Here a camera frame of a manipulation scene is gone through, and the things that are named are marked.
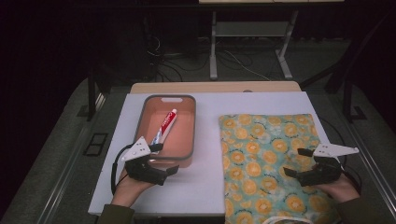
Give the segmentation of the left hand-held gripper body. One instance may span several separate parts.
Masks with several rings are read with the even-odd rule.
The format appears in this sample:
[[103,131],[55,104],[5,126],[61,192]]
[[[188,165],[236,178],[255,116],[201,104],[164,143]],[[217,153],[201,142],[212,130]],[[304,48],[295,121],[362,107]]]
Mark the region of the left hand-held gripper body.
[[162,186],[167,173],[149,165],[152,151],[146,139],[141,136],[121,157],[125,162],[125,170],[132,179]]

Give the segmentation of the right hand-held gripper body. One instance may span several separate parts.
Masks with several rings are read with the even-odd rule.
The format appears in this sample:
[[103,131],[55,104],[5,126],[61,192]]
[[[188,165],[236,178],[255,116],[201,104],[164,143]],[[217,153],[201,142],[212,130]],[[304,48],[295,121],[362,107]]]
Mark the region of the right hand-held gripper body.
[[329,184],[336,181],[344,171],[338,160],[341,156],[357,154],[357,147],[344,147],[334,144],[319,144],[313,149],[315,164],[310,171],[300,172],[298,181],[302,187]]

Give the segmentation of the red and white toothpaste tube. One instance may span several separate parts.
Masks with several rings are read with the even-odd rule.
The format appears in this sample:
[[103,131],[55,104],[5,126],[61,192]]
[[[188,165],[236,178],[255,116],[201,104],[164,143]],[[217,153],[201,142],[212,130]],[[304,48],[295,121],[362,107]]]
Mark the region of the red and white toothpaste tube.
[[177,119],[177,110],[174,108],[164,118],[163,123],[159,128],[159,131],[155,134],[154,138],[151,141],[152,145],[164,143],[176,119]]

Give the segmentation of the orange plastic basin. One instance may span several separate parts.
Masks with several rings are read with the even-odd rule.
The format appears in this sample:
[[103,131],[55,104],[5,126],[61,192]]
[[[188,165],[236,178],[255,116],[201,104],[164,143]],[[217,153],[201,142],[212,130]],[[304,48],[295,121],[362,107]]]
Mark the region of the orange plastic basin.
[[178,165],[188,167],[192,161],[196,101],[190,95],[151,95],[143,104],[134,139],[144,136],[149,145],[161,129],[167,115],[176,110],[176,118],[163,135],[163,149],[150,155],[156,168]]

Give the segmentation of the orange-print cloth bag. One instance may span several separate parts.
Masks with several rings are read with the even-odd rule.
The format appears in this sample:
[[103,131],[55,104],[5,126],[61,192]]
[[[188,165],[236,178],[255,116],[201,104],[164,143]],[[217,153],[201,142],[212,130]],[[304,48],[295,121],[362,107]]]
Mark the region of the orange-print cloth bag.
[[286,168],[310,170],[298,153],[320,143],[313,118],[297,115],[223,115],[219,118],[225,224],[338,224],[335,201],[303,187]]

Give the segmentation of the person's right hand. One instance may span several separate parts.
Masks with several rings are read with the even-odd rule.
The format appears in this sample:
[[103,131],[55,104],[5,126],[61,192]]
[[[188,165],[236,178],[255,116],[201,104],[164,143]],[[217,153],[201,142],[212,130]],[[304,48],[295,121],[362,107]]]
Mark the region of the person's right hand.
[[360,197],[352,181],[344,174],[341,174],[336,181],[330,184],[316,185],[316,188],[329,194],[338,203],[345,203]]

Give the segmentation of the person's left hand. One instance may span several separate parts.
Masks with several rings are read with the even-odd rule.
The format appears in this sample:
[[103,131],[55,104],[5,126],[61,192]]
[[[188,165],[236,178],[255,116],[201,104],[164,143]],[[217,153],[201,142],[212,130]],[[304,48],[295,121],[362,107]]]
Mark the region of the person's left hand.
[[126,170],[123,169],[111,203],[113,205],[131,207],[138,197],[151,187],[153,187],[153,184],[132,179],[127,175]]

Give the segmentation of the white board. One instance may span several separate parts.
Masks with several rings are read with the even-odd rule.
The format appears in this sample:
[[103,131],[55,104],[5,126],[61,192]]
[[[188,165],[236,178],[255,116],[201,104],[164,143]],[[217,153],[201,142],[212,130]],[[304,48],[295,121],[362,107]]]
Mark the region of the white board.
[[[196,123],[192,163],[168,177],[162,186],[146,190],[134,204],[139,215],[221,216],[224,214],[224,183],[219,137],[219,116],[226,114],[313,116],[318,136],[328,138],[314,107],[303,91],[195,93]],[[110,176],[119,151],[134,141],[135,130],[146,94],[129,94],[98,178],[88,212],[99,215],[112,198]]]

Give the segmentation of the wooden table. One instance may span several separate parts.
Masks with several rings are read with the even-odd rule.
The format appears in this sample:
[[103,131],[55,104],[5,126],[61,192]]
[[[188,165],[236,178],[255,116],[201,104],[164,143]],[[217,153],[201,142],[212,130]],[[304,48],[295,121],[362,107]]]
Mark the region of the wooden table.
[[136,83],[130,93],[301,91],[295,81],[207,81]]

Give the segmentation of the black slanted stand bar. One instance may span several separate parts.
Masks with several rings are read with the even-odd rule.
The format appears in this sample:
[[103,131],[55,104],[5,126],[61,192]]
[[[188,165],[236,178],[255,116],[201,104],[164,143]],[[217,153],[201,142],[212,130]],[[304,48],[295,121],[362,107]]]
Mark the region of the black slanted stand bar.
[[336,63],[332,64],[318,74],[300,82],[300,88],[304,90],[320,79],[330,77],[324,87],[324,90],[329,93],[338,92],[345,79],[349,76],[354,63],[359,59],[361,53],[385,19],[386,16],[376,20],[368,30],[355,35],[351,39],[349,47],[346,49],[344,55]]

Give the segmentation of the aluminium floor rail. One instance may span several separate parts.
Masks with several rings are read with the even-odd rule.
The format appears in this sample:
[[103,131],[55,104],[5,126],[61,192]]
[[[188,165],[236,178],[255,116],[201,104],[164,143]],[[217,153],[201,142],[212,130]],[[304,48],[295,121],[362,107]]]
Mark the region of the aluminium floor rail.
[[[93,106],[93,113],[99,112],[103,104],[106,101],[106,97],[99,93],[97,96],[93,97],[93,102],[89,102],[89,106]],[[73,173],[76,169],[76,164],[79,157],[82,155],[82,151],[85,148],[85,140],[90,135],[92,125],[96,122],[97,117],[95,115],[91,116],[89,121],[85,121],[78,132],[78,137],[74,142],[71,149],[71,154],[67,159],[67,162],[62,169],[61,173],[58,175],[58,179],[55,182],[54,187],[50,191],[49,198],[36,222],[36,224],[50,224],[58,210],[59,204],[62,201],[64,193],[70,183]]]
[[360,122],[346,121],[346,129],[352,142],[360,150],[364,173],[370,177],[368,184],[376,187],[373,196],[381,201],[381,211],[396,221],[396,154],[390,152],[396,143],[391,133],[382,139],[373,128],[360,130]]

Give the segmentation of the black floor socket frame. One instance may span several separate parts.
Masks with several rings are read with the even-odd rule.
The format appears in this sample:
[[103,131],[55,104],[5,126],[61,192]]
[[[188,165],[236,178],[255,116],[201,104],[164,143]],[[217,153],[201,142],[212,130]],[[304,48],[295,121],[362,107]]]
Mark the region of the black floor socket frame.
[[89,144],[86,146],[83,155],[88,157],[99,156],[105,147],[107,137],[107,133],[94,133]]

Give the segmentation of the black upright post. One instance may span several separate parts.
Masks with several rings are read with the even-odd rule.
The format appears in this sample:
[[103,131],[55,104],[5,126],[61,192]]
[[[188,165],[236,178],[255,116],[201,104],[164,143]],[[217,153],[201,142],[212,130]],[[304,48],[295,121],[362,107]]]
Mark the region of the black upright post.
[[88,72],[88,117],[87,121],[91,121],[96,111],[95,108],[95,82],[93,70]]
[[361,108],[352,104],[352,93],[353,84],[350,80],[346,80],[343,94],[343,114],[349,123],[352,123],[354,120],[366,119],[366,116]]

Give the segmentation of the grey metal desk frame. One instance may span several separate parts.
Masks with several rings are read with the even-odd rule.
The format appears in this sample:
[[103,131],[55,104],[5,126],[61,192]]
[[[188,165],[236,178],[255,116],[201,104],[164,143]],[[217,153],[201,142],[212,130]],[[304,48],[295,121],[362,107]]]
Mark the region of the grey metal desk frame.
[[212,13],[209,77],[218,79],[216,39],[218,37],[282,37],[283,46],[275,50],[278,64],[284,78],[291,79],[292,74],[286,60],[286,51],[299,11],[294,10],[288,21],[218,21],[217,12]]

